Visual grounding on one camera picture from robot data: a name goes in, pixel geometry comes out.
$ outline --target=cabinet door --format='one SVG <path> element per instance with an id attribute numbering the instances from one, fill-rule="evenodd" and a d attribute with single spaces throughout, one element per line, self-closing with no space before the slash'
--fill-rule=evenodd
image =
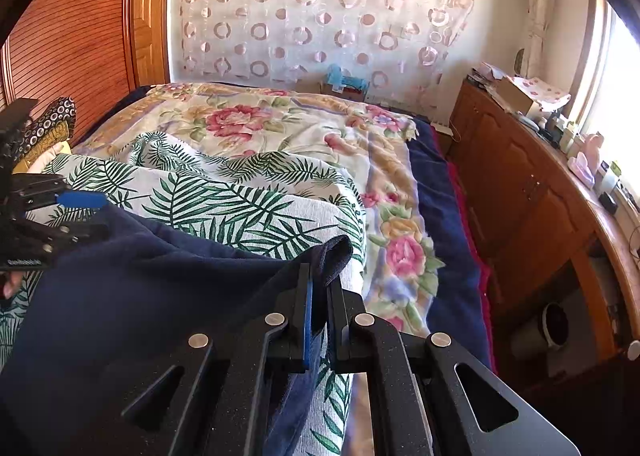
<path id="1" fill-rule="evenodd" d="M 506 116 L 491 103 L 476 109 L 479 116 L 458 168 L 474 237 L 481 255 L 486 257 L 490 256 L 492 245 L 502 230 L 500 202 L 503 197 L 498 186 L 504 176 L 500 163 L 506 144 L 503 129 Z"/>
<path id="2" fill-rule="evenodd" d="M 455 163 L 460 162 L 466 156 L 469 140 L 475 133 L 476 121 L 479 117 L 475 90 L 476 88 L 463 82 L 451 114 L 450 125 L 456 143 L 452 145 L 449 156 Z"/>
<path id="3" fill-rule="evenodd" d="M 478 216 L 485 223 L 484 233 L 491 249 L 504 243 L 520 223 L 543 178 L 537 148 L 521 140 L 523 133 L 523 129 L 506 130 L 505 144 L 496 160 L 497 175 L 492 180 L 492 206 Z"/>
<path id="4" fill-rule="evenodd" d="M 573 201 L 575 189 L 567 187 L 561 176 L 564 173 L 534 190 L 530 212 L 497 253 L 494 266 L 501 311 L 539 289 L 586 240 L 586 221 Z"/>

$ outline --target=navy blanket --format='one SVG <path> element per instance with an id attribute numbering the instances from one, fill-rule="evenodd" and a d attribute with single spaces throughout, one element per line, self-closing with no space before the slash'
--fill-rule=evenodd
<path id="1" fill-rule="evenodd" d="M 114 386 L 122 387 L 128 365 L 185 343 L 203 327 L 235 329 L 273 311 L 276 296 L 295 287 L 300 263 L 311 264 L 313 309 L 322 310 L 325 285 L 351 256 L 346 236 L 282 261 L 113 206 L 94 220 L 108 225 L 110 237 L 67 253 L 44 273 L 0 374 L 2 454 L 56 454 Z M 313 316 L 316 334 L 324 320 Z M 314 391 L 319 339 L 313 370 L 290 378 L 286 398 L 272 408 L 265 455 L 295 449 Z"/>
<path id="2" fill-rule="evenodd" d="M 431 126 L 415 118 L 418 139 L 409 141 L 411 171 L 418 182 L 420 214 L 446 267 L 438 270 L 438 296 L 427 314 L 431 331 L 444 331 L 487 367 L 491 357 L 482 316 L 481 267 L 469 247 L 458 199 Z"/>

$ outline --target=human hand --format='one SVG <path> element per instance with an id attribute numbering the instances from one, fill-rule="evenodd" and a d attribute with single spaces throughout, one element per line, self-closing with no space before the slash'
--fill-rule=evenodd
<path id="1" fill-rule="evenodd" d="M 24 272 L 0 273 L 0 299 L 11 299 L 20 290 Z"/>

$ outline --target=round white object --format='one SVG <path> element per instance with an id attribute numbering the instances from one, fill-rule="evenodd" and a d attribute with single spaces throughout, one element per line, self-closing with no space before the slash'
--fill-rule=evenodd
<path id="1" fill-rule="evenodd" d="M 640 341 L 632 341 L 629 344 L 629 348 L 626 350 L 626 357 L 629 360 L 636 360 L 640 357 Z"/>
<path id="2" fill-rule="evenodd" d="M 264 318 L 264 321 L 269 326 L 280 326 L 284 322 L 284 315 L 281 313 L 273 312 Z"/>
<path id="3" fill-rule="evenodd" d="M 370 313 L 359 313 L 356 315 L 356 323 L 360 326 L 371 326 L 375 321 L 375 318 Z"/>
<path id="4" fill-rule="evenodd" d="M 192 348 L 204 348 L 207 344 L 209 344 L 209 337 L 204 333 L 194 333 L 189 337 L 189 346 Z"/>
<path id="5" fill-rule="evenodd" d="M 451 344 L 451 337 L 443 332 L 434 333 L 431 336 L 431 344 L 437 346 L 438 348 L 446 348 Z"/>

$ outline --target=floral bedspread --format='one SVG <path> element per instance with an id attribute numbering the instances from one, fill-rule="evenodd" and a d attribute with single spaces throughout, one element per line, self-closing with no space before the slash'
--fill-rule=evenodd
<path id="1" fill-rule="evenodd" d="M 314 169 L 327 165 L 343 173 L 366 208 L 367 309 L 401 331 L 428 334 L 426 315 L 444 264 L 418 212 L 406 146 L 415 138 L 410 117 L 319 94 L 168 84 L 114 115 L 74 152 L 126 161 L 136 138 L 153 131 L 172 135 L 206 157 L 229 159 L 209 163 L 209 173 L 232 176 L 248 170 L 251 176 L 243 183 L 261 176 L 306 195 L 296 186 L 312 181 Z M 301 165 L 288 175 L 274 174 L 264 164 L 271 152 L 292 155 Z M 153 163 L 150 156 L 142 158 Z"/>

